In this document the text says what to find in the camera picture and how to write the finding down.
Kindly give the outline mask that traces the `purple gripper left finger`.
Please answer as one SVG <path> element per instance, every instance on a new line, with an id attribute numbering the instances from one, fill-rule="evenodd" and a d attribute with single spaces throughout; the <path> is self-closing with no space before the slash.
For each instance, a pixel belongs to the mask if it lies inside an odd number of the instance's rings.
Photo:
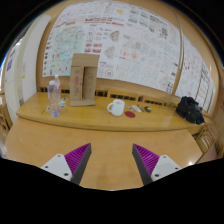
<path id="1" fill-rule="evenodd" d="M 88 143 L 66 155 L 56 154 L 42 169 L 79 185 L 91 153 L 91 144 Z"/>

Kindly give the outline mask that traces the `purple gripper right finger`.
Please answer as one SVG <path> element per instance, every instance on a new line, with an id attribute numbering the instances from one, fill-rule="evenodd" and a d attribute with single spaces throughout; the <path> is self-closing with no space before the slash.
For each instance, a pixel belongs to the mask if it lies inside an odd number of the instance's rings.
<path id="1" fill-rule="evenodd" d="M 159 156 L 137 144 L 133 145 L 132 154 L 143 185 L 148 185 L 156 180 L 181 170 L 181 167 L 168 155 Z"/>

